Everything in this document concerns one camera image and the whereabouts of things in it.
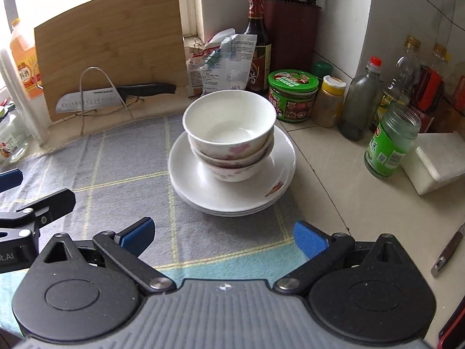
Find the white plastic seasoning bag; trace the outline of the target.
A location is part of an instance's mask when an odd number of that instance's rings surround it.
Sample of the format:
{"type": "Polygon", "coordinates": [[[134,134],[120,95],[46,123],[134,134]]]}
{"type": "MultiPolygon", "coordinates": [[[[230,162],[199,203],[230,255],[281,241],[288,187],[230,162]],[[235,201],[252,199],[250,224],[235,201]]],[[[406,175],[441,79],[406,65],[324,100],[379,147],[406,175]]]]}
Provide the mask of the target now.
{"type": "Polygon", "coordinates": [[[207,43],[187,46],[187,78],[190,96],[215,91],[244,90],[257,42],[255,34],[238,34],[235,29],[218,32],[207,43]]]}

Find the plastic wrap roll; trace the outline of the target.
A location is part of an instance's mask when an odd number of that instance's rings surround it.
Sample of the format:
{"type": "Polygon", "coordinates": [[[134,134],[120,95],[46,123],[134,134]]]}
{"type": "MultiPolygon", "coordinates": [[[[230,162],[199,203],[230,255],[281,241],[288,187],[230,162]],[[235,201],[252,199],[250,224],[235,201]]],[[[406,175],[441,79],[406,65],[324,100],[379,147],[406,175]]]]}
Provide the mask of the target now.
{"type": "Polygon", "coordinates": [[[38,114],[32,108],[28,93],[14,64],[12,54],[5,48],[1,48],[1,76],[31,135],[38,145],[46,144],[50,139],[48,128],[42,124],[38,114]]]}

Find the orange cooking oil jug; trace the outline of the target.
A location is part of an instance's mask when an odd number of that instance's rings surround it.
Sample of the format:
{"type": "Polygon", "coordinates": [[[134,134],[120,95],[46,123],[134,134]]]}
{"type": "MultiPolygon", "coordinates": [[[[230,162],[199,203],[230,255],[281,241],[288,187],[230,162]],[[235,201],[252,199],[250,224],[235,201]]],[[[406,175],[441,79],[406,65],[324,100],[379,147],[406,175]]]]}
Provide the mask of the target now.
{"type": "Polygon", "coordinates": [[[43,88],[35,48],[34,28],[20,18],[12,21],[10,51],[29,99],[39,97],[43,93],[43,88]]]}

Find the dark soy sauce bottle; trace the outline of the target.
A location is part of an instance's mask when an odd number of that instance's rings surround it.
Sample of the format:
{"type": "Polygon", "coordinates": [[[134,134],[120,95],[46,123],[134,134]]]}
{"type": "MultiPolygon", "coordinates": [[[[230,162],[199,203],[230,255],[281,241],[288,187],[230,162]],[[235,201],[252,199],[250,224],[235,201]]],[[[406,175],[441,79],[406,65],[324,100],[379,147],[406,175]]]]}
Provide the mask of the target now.
{"type": "Polygon", "coordinates": [[[265,25],[263,0],[248,0],[248,26],[245,34],[256,35],[255,50],[248,77],[248,90],[263,92],[268,88],[271,39],[265,25]]]}

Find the dark red knife block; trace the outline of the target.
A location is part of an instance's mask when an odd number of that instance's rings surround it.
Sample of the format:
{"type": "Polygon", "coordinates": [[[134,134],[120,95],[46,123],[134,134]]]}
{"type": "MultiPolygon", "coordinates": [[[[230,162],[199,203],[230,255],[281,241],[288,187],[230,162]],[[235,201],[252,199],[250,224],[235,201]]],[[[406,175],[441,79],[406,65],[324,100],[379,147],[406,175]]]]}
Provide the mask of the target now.
{"type": "Polygon", "coordinates": [[[321,7],[293,0],[264,0],[263,9],[272,42],[271,71],[310,72],[321,7]]]}

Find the grey checked dish mat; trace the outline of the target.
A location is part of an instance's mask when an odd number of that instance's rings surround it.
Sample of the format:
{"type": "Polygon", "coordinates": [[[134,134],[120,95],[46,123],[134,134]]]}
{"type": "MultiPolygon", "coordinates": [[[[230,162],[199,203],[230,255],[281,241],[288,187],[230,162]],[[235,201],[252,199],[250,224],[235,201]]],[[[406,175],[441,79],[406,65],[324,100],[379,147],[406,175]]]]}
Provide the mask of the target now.
{"type": "Polygon", "coordinates": [[[239,217],[204,213],[179,197],[168,162],[182,131],[178,116],[146,119],[23,159],[17,165],[23,182],[1,194],[1,210],[12,212],[63,188],[72,190],[74,210],[43,228],[41,243],[59,232],[86,240],[150,217],[155,241],[141,258],[176,282],[274,282],[303,264],[305,255],[292,234],[302,214],[290,188],[265,210],[239,217]]]}

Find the red cap glass bottle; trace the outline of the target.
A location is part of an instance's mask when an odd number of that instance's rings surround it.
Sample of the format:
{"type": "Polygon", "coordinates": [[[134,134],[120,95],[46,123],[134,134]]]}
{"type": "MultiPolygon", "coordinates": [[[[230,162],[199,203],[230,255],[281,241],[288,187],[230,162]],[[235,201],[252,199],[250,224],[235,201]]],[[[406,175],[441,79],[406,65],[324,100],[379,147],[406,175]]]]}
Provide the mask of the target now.
{"type": "Polygon", "coordinates": [[[367,133],[382,98],[381,73],[382,59],[371,57],[364,73],[352,80],[338,123],[338,129],[346,139],[359,141],[367,133]]]}

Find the white plates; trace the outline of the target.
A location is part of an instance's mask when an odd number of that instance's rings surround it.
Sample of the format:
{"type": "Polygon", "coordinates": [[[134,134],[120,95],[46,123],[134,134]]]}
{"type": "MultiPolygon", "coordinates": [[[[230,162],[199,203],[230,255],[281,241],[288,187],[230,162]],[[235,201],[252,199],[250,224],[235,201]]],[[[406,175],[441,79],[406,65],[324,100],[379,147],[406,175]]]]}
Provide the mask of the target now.
{"type": "Polygon", "coordinates": [[[193,154],[187,133],[174,142],[168,162],[171,184],[187,204],[222,217],[246,216],[273,205],[287,191],[296,171],[290,139],[274,128],[274,148],[255,175],[239,182],[218,180],[193,154]]]}

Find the green lid sauce tub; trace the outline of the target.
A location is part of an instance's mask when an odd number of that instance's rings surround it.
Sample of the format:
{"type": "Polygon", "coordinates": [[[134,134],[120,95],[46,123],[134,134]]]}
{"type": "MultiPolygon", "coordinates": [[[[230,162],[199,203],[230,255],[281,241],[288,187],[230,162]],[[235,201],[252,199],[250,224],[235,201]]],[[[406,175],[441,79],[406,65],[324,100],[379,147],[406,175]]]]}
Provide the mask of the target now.
{"type": "Polygon", "coordinates": [[[269,74],[268,84],[268,100],[278,120],[300,123],[310,118],[319,89],[317,77],[300,70],[277,70],[269,74]]]}

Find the bamboo cutting board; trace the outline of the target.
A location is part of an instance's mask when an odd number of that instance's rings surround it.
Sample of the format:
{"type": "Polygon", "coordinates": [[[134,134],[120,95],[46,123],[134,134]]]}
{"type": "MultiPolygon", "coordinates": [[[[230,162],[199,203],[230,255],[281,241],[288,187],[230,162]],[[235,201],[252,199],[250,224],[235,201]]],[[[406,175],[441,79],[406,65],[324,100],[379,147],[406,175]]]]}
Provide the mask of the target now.
{"type": "Polygon", "coordinates": [[[179,0],[92,0],[35,27],[35,47],[51,121],[80,86],[188,84],[179,0]]]}

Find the clear oil bottle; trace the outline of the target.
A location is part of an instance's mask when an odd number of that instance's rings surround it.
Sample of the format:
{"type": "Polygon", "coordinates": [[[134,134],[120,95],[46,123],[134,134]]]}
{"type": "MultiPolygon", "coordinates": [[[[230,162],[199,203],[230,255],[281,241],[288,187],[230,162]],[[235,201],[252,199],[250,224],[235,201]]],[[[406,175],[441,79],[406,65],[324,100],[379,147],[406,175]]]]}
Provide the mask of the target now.
{"type": "Polygon", "coordinates": [[[421,42],[409,35],[404,43],[404,54],[396,63],[393,79],[382,91],[382,99],[373,117],[373,126],[377,127],[393,102],[407,106],[413,87],[419,82],[421,66],[419,51],[421,42]]]}

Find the santoku kitchen knife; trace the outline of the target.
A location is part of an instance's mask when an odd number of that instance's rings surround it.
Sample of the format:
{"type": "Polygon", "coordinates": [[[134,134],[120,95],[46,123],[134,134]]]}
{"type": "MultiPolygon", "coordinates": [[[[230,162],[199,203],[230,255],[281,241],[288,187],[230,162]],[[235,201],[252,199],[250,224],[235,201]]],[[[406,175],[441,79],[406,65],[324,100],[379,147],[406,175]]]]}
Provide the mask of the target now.
{"type": "MultiPolygon", "coordinates": [[[[174,94],[176,86],[170,83],[146,83],[128,86],[116,87],[126,102],[127,97],[152,97],[161,94],[174,94]]],[[[117,99],[113,99],[110,95],[105,97],[92,96],[93,91],[98,89],[83,91],[84,95],[84,111],[97,110],[111,106],[120,105],[117,99]]],[[[56,113],[75,113],[81,112],[81,98],[79,92],[72,92],[63,95],[57,102],[55,107],[56,113]]]]}

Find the yellow lid spice jar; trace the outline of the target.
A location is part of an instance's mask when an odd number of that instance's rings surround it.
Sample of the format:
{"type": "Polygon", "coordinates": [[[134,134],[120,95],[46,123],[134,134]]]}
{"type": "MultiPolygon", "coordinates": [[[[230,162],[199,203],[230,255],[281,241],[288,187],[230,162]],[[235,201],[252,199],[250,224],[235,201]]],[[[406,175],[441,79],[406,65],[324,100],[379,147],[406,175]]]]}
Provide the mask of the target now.
{"type": "Polygon", "coordinates": [[[324,76],[310,113],[311,120],[323,128],[332,128],[339,120],[344,106],[347,84],[336,77],[324,76]]]}

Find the white bowl with pink flowers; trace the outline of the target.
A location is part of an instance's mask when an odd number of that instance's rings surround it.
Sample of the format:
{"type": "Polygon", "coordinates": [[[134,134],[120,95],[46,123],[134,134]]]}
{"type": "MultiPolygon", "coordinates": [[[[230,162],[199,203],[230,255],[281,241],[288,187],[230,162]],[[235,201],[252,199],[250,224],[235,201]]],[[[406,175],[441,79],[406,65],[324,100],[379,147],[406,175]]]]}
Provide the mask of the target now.
{"type": "Polygon", "coordinates": [[[183,127],[207,155],[221,159],[228,149],[246,145],[259,150],[274,127],[273,105],[250,91],[225,90],[204,95],[183,115],[183,127]]]}

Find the green label glass jar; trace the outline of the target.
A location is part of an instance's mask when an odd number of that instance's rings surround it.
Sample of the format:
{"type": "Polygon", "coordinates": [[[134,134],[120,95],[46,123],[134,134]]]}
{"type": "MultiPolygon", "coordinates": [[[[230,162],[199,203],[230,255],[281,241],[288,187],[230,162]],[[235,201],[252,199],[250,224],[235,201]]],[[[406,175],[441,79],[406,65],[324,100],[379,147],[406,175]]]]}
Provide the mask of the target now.
{"type": "Polygon", "coordinates": [[[367,169],[376,177],[393,175],[421,128],[419,117],[397,102],[390,104],[364,152],[367,169]]]}

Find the glass jar with green lid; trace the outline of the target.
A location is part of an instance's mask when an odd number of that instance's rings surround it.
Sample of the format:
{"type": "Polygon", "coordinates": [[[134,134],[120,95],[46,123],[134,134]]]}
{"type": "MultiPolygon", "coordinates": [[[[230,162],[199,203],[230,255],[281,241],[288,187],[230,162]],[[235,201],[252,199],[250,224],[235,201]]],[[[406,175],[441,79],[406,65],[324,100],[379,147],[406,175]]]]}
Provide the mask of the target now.
{"type": "Polygon", "coordinates": [[[1,161],[13,164],[24,156],[29,142],[29,132],[17,110],[1,107],[1,161]]]}

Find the white plastic box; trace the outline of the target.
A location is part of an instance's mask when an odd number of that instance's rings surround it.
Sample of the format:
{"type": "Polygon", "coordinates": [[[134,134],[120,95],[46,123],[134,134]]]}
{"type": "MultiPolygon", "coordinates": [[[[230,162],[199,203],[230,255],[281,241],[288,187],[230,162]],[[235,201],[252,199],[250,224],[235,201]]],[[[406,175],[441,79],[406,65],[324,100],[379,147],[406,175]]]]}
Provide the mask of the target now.
{"type": "Polygon", "coordinates": [[[400,166],[418,195],[464,178],[464,139],[458,132],[419,134],[400,166]]]}

